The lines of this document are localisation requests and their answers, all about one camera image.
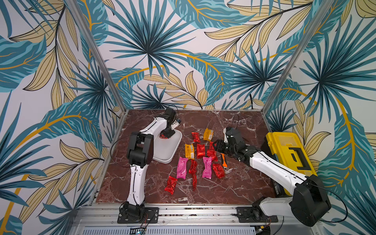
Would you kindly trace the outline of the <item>narrow red tea bag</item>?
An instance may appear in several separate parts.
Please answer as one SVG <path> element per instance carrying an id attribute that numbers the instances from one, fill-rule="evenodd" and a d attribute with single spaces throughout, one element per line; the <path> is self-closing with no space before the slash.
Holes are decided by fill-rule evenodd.
<path id="1" fill-rule="evenodd" d="M 209 143 L 209 148 L 207 150 L 207 157 L 210 157 L 211 160 L 212 160 L 212 162 L 217 162 L 218 161 L 218 158 L 216 156 L 216 151 L 214 149 L 213 142 Z"/>

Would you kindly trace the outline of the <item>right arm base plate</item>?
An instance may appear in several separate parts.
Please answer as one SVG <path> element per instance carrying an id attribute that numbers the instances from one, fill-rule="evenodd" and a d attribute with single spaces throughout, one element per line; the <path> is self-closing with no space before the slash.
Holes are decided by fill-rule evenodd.
<path id="1" fill-rule="evenodd" d="M 277 216 L 267 216 L 258 207 L 236 207 L 234 214 L 239 219 L 239 223 L 276 223 Z"/>

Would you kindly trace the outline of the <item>pink tea bag packet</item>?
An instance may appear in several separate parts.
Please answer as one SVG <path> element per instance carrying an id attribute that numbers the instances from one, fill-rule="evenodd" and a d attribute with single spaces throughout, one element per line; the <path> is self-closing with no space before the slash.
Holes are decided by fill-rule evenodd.
<path id="1" fill-rule="evenodd" d="M 204 170 L 202 177 L 206 179 L 212 178 L 212 159 L 210 157 L 203 157 Z"/>

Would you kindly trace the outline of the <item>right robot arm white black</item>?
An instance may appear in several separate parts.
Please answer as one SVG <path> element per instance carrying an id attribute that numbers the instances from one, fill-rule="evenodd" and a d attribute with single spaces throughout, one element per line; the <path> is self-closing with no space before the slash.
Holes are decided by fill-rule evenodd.
<path id="1" fill-rule="evenodd" d="M 214 142 L 214 149 L 264 173 L 291 194 L 265 198 L 258 207 L 266 216 L 294 217 L 305 226 L 314 226 L 330 209 L 331 203 L 322 180 L 306 176 L 277 162 L 255 146 L 245 143 L 239 130 L 225 128 L 225 139 Z"/>

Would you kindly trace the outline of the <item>long thin red tea bag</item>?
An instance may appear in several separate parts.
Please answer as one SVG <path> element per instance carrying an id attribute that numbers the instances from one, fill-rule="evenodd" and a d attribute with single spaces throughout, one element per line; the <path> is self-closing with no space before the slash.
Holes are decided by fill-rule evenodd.
<path id="1" fill-rule="evenodd" d="M 193 174 L 192 178 L 193 178 L 193 191 L 195 191 L 197 188 L 197 175 Z"/>

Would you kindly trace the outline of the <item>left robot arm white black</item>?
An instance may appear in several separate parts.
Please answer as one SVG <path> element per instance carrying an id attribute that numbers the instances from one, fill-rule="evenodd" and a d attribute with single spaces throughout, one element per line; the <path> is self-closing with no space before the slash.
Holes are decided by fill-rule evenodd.
<path id="1" fill-rule="evenodd" d="M 156 219 L 158 208 L 145 207 L 146 172 L 150 163 L 168 164 L 172 161 L 182 140 L 182 133 L 175 128 L 181 121 L 176 111 L 166 108 L 165 112 L 139 132 L 130 135 L 127 158 L 131 169 L 128 198 L 119 210 L 118 223 L 141 222 L 147 217 Z"/>

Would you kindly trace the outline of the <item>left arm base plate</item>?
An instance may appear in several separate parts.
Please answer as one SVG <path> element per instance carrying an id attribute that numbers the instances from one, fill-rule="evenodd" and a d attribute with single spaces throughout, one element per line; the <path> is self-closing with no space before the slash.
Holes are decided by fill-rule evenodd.
<path id="1" fill-rule="evenodd" d="M 124 208 L 119 210 L 117 224 L 156 224 L 159 219 L 158 207 Z"/>

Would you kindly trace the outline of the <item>small red tea bag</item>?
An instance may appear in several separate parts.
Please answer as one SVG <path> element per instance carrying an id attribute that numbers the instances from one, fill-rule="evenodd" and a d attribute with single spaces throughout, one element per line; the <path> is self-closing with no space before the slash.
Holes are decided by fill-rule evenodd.
<path id="1" fill-rule="evenodd" d="M 189 169 L 189 173 L 192 174 L 192 175 L 196 175 L 196 173 L 197 173 L 197 166 L 198 166 L 197 161 L 191 159 L 191 166 L 190 166 L 190 169 Z"/>

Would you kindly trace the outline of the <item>white plastic storage box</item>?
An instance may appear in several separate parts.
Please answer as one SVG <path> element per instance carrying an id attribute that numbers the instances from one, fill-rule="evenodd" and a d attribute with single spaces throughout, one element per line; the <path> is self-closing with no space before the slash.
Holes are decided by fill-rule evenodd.
<path id="1" fill-rule="evenodd" d="M 182 133 L 175 130 L 175 134 L 169 139 L 162 139 L 159 136 L 154 140 L 153 160 L 169 164 L 182 140 Z"/>

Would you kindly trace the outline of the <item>yellow orange tea bag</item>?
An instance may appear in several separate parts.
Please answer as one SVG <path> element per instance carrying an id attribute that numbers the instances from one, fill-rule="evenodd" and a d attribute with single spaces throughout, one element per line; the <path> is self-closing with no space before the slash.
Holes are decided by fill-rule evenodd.
<path id="1" fill-rule="evenodd" d="M 191 160 L 194 160 L 194 153 L 195 153 L 195 150 L 194 150 L 194 145 L 193 144 L 185 144 L 185 157 L 187 159 L 191 159 Z"/>

